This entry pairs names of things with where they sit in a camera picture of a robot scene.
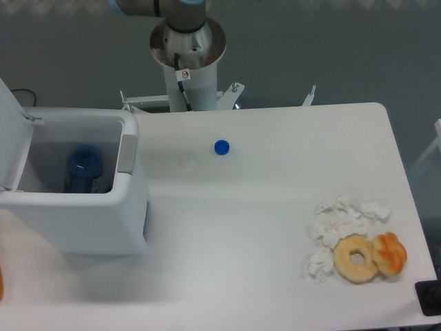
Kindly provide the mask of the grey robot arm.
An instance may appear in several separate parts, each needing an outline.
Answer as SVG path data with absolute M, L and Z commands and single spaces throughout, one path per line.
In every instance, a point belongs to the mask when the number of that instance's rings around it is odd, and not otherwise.
M 108 1 L 118 13 L 136 17 L 160 17 L 179 33 L 200 30 L 207 20 L 206 1 L 116 0 Z

